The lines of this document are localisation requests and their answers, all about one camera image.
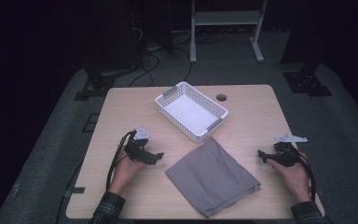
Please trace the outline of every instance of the person's left hand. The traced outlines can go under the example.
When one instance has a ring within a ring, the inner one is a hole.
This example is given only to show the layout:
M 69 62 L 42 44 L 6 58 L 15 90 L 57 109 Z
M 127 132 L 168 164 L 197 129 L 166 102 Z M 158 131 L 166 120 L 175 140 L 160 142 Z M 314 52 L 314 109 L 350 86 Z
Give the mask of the person's left hand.
M 146 164 L 141 161 L 132 161 L 124 151 L 124 147 L 121 149 L 117 161 L 119 163 L 115 167 L 108 191 L 121 195 L 122 190 L 133 180 L 136 174 L 146 167 Z

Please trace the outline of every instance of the wooden table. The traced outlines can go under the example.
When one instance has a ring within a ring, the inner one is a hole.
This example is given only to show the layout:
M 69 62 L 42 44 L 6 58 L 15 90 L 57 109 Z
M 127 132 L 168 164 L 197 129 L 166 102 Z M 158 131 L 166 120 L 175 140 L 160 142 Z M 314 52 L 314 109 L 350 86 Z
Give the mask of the wooden table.
M 72 194 L 66 210 L 69 218 L 92 217 L 105 191 L 106 176 L 121 137 L 141 126 L 152 135 L 145 149 L 154 154 L 165 154 L 156 165 L 141 171 L 126 188 L 123 197 L 127 202 L 120 217 L 205 218 L 165 175 L 168 168 L 200 145 L 158 112 L 154 100 L 169 88 L 114 88 L 108 92 L 76 181 L 76 188 L 85 190 Z M 212 136 L 261 183 L 261 190 L 210 219 L 291 218 L 290 207 L 296 201 L 279 174 L 257 156 L 258 149 L 275 153 L 274 137 L 291 133 L 273 89 L 268 85 L 195 88 L 228 110 L 224 123 Z M 225 94 L 227 100 L 217 101 L 217 94 Z M 324 214 L 319 198 L 317 204 Z

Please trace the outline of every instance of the dark background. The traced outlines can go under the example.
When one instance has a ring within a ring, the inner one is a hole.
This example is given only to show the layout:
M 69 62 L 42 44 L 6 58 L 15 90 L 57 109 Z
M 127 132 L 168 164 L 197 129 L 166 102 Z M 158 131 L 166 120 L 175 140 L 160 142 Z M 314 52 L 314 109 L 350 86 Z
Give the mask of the dark background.
M 199 0 L 197 6 L 231 10 L 259 2 Z M 130 24 L 169 46 L 171 29 L 189 29 L 190 1 L 0 0 L 0 206 L 85 58 L 139 65 L 142 51 L 133 45 Z M 358 103 L 358 1 L 269 1 L 263 30 L 289 29 L 282 63 L 317 58 Z

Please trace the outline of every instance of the round hole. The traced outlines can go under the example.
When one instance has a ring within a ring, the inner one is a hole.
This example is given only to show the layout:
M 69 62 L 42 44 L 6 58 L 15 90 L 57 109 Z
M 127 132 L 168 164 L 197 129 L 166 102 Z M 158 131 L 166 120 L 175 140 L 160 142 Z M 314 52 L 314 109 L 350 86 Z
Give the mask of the round hole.
M 227 96 L 225 94 L 217 94 L 216 95 L 216 100 L 220 101 L 220 102 L 224 102 L 227 100 Z

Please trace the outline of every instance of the basket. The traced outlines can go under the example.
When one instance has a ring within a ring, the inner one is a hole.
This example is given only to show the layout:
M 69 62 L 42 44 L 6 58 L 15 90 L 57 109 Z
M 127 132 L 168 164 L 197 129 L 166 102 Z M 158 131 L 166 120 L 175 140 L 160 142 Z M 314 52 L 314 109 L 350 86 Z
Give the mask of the basket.
M 199 143 L 222 123 L 228 111 L 186 82 L 156 98 L 159 112 Z

